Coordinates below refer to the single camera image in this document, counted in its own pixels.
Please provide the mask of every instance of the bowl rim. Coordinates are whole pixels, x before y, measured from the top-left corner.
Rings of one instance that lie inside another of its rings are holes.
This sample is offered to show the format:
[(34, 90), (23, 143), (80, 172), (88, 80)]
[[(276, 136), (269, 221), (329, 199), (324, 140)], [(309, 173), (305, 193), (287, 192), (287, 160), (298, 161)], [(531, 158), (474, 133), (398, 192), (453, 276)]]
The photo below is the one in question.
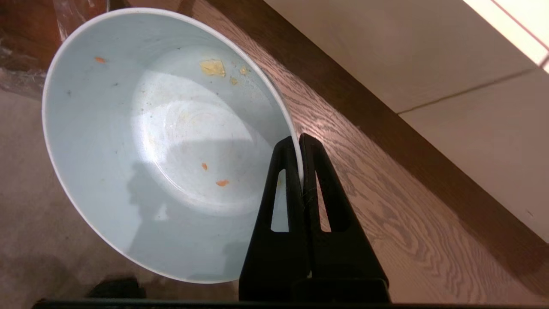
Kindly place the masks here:
[(206, 24), (204, 24), (200, 21), (197, 21), (197, 20), (195, 20), (191, 17), (185, 16), (185, 15), (180, 14), (180, 13), (176, 13), (176, 12), (172, 12), (172, 11), (168, 11), (168, 10), (163, 10), (163, 9), (155, 9), (155, 8), (123, 8), (123, 9), (118, 9), (118, 10), (111, 11), (111, 12), (106, 12), (104, 14), (96, 16), (96, 17), (88, 20), (87, 22), (85, 22), (84, 24), (79, 26), (74, 32), (72, 32), (67, 37), (67, 39), (61, 44), (59, 49), (56, 51), (55, 56), (53, 57), (53, 60), (52, 60), (50, 66), (48, 68), (48, 73), (46, 75), (46, 80), (44, 82), (44, 90), (42, 92), (42, 130), (43, 130), (43, 133), (44, 133), (44, 139), (46, 141), (46, 148), (47, 148), (47, 151), (48, 151), (49, 159), (52, 161), (52, 165), (53, 165), (53, 169), (55, 171), (55, 174), (56, 174), (57, 178), (59, 179), (59, 182), (61, 183), (61, 186), (62, 186), (63, 190), (65, 191), (65, 194), (67, 195), (67, 197), (71, 201), (72, 205), (76, 208), (76, 210), (78, 211), (80, 216), (84, 219), (84, 221), (93, 229), (93, 231), (96, 232), (97, 235), (99, 235), (99, 237), (101, 237), (107, 244), (109, 244), (109, 246), (111, 246), (114, 250), (116, 250), (118, 253), (122, 254), (124, 257), (126, 257), (128, 260), (132, 261), (133, 263), (135, 263), (135, 264), (137, 264), (137, 265), (139, 265), (139, 266), (141, 266), (141, 267), (143, 267), (143, 268), (145, 268), (145, 269), (147, 269), (151, 272), (154, 272), (156, 274), (160, 274), (162, 276), (165, 276), (167, 278), (175, 279), (175, 280), (179, 280), (179, 281), (183, 281), (183, 282), (189, 282), (189, 283), (215, 284), (215, 283), (223, 283), (223, 282), (230, 282), (230, 281), (233, 281), (233, 280), (237, 280), (238, 278), (226, 278), (226, 279), (208, 280), (208, 281), (206, 281), (206, 280), (192, 280), (192, 279), (188, 279), (188, 278), (179, 278), (179, 277), (176, 277), (176, 276), (173, 276), (173, 275), (170, 275), (170, 274), (166, 274), (166, 273), (161, 272), (161, 271), (157, 271), (157, 270), (155, 270), (155, 269), (153, 269), (153, 268), (151, 268), (151, 267), (135, 260), (131, 256), (129, 256), (126, 253), (122, 252), (116, 246), (114, 246), (103, 234), (101, 234), (95, 228), (95, 226), (93, 224), (91, 224), (90, 221), (88, 221), (88, 218), (86, 216), (84, 216), (84, 214), (80, 210), (76, 200), (69, 193), (68, 186), (65, 184), (65, 182), (63, 181), (63, 177), (59, 173), (59, 170), (58, 170), (57, 165), (55, 163), (55, 158), (52, 154), (52, 149), (51, 149), (52, 147), (51, 147), (50, 142), (49, 142), (49, 135), (48, 135), (48, 130), (47, 130), (48, 119), (47, 119), (47, 116), (46, 116), (46, 114), (47, 114), (46, 109), (48, 108), (48, 104), (47, 104), (48, 90), (50, 88), (50, 83), (52, 82), (51, 79), (52, 79), (53, 72), (55, 71), (55, 68), (57, 67), (57, 64), (60, 61), (61, 57), (63, 56), (65, 50), (71, 45), (72, 41), (76, 37), (78, 37), (78, 35), (80, 35), (80, 33), (86, 31), (88, 28), (90, 28), (91, 26), (93, 26), (97, 23), (101, 23), (104, 20), (111, 19), (111, 18), (116, 18), (117, 16), (121, 16), (121, 15), (130, 15), (130, 14), (161, 15), (161, 16), (165, 16), (165, 17), (171, 17), (171, 18), (174, 18), (174, 19), (178, 19), (182, 22), (191, 24), (191, 25), (193, 25), (193, 26), (195, 26), (199, 29), (202, 29), (202, 30), (206, 31), (207, 33), (211, 34), (213, 37), (215, 37), (218, 40), (220, 40), (221, 42), (223, 42), (226, 46), (228, 46), (233, 51), (235, 51), (244, 61), (246, 61), (247, 64), (250, 66), (250, 68), (254, 72), (256, 72), (257, 75), (259, 76), (259, 78), (263, 81), (263, 83), (265, 83), (265, 85), (269, 89), (270, 93), (274, 97), (275, 101), (277, 102), (278, 107), (282, 111), (282, 114), (284, 115), (284, 119), (286, 120), (286, 124), (287, 124), (287, 126), (290, 130), (290, 135), (292, 136), (292, 140), (293, 140), (293, 143), (294, 143), (295, 155), (296, 155), (296, 160), (297, 160), (297, 163), (298, 163), (299, 179), (301, 181), (301, 187), (303, 186), (303, 161), (302, 161), (302, 157), (301, 157), (301, 149), (299, 147), (297, 134), (296, 134), (295, 128), (293, 126), (292, 118), (291, 118), (290, 114), (288, 113), (288, 110), (286, 109), (284, 101), (282, 100), (282, 98), (280, 96), (280, 93), (278, 93), (277, 88), (273, 85), (273, 83), (271, 83), (270, 78), (261, 70), (261, 68), (259, 68), (259, 66), (244, 51), (242, 51), (242, 49), (240, 49), (240, 47), (238, 47), (235, 43), (233, 43), (231, 40), (229, 40), (226, 36), (224, 36), (223, 34), (217, 32), (216, 30), (214, 30), (210, 26), (207, 26)]

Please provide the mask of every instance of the orange food crumb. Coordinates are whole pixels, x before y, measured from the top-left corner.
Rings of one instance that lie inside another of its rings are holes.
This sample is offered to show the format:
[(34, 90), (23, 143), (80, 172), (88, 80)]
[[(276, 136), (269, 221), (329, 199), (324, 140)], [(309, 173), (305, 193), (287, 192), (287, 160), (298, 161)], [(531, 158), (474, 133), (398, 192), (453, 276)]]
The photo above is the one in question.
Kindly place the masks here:
[(226, 186), (226, 185), (229, 184), (229, 181), (228, 181), (227, 179), (225, 179), (225, 180), (220, 180), (220, 181), (216, 181), (215, 184), (218, 185), (218, 186), (220, 186), (220, 187), (224, 187), (224, 186)]

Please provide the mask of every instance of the black object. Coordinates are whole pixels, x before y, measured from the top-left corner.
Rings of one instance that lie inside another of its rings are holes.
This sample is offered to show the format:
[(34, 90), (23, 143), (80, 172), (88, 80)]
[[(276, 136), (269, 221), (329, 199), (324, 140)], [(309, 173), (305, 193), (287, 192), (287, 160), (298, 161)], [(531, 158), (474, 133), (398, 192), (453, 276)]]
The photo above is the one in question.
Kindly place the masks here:
[[(389, 281), (339, 182), (326, 150), (302, 134), (303, 194), (291, 137), (276, 144), (239, 281), (240, 302), (181, 302), (144, 297), (135, 279), (103, 282), (91, 297), (41, 300), (34, 309), (94, 308), (519, 308), (518, 306), (392, 304)], [(286, 169), (288, 232), (271, 230), (278, 173)], [(331, 232), (320, 227), (316, 176)]]

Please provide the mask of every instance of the bowl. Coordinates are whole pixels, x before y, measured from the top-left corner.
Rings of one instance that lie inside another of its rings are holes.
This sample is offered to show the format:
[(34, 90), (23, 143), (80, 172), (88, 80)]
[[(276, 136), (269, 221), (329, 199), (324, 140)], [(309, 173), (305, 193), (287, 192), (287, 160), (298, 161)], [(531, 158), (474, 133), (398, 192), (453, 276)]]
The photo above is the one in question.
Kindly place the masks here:
[[(273, 147), (287, 136), (302, 179), (292, 121), (267, 76), (229, 39), (173, 12), (116, 10), (78, 28), (49, 68), (42, 119), (86, 222), (130, 260), (186, 282), (239, 277)], [(281, 174), (275, 212), (284, 197)]]

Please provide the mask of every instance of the yellow food scrap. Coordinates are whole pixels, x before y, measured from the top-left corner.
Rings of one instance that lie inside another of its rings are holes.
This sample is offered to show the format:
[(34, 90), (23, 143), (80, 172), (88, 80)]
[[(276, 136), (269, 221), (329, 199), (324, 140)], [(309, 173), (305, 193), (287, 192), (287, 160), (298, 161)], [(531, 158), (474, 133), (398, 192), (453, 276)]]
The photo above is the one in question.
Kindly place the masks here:
[(218, 186), (220, 186), (220, 187), (224, 187), (224, 186), (226, 186), (226, 185), (229, 184), (229, 181), (228, 181), (227, 179), (225, 179), (225, 180), (220, 180), (220, 181), (216, 181), (215, 184), (218, 185)]
[(221, 60), (204, 60), (200, 62), (200, 68), (206, 75), (218, 75), (225, 77), (225, 68)]

